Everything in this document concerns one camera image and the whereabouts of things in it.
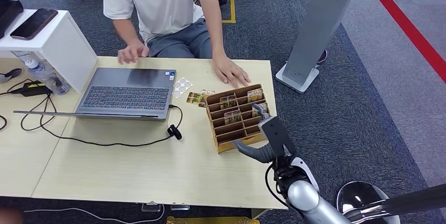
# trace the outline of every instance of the gray pants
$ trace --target gray pants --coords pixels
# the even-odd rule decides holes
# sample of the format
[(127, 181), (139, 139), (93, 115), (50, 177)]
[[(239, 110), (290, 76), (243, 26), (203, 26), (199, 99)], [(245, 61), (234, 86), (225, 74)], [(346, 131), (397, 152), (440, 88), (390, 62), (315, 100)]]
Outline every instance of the gray pants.
[(147, 46), (151, 57), (212, 58), (206, 22), (199, 19), (177, 33), (151, 39)]

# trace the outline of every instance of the smartphone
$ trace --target smartphone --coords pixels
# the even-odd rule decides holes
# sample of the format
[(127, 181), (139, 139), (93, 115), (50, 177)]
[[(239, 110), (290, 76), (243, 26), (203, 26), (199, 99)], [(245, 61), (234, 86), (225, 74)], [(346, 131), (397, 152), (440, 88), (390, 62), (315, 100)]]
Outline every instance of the smartphone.
[(57, 10), (41, 8), (24, 21), (12, 33), (12, 38), (31, 40), (33, 39), (55, 16)]

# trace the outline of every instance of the red line on floor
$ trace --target red line on floor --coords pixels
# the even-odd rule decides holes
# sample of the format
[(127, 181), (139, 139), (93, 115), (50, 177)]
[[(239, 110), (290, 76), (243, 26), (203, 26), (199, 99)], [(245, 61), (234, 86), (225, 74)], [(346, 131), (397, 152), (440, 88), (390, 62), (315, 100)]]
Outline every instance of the red line on floor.
[(446, 83), (446, 62), (393, 0), (379, 0), (418, 51)]

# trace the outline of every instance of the gray metal pole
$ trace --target gray metal pole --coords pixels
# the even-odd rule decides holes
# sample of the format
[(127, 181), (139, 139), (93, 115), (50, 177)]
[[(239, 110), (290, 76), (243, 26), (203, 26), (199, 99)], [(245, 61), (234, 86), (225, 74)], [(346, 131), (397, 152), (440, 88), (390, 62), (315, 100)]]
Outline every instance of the gray metal pole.
[(299, 93), (307, 90), (319, 74), (316, 62), (338, 28), (349, 2), (311, 0), (288, 62), (276, 74), (278, 81)]

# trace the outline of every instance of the laptop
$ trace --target laptop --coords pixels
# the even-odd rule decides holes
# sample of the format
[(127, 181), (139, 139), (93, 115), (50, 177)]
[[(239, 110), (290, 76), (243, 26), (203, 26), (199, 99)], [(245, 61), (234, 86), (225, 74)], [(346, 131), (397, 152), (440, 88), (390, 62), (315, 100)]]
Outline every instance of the laptop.
[(97, 68), (74, 113), (14, 112), (165, 120), (175, 77), (167, 69)]

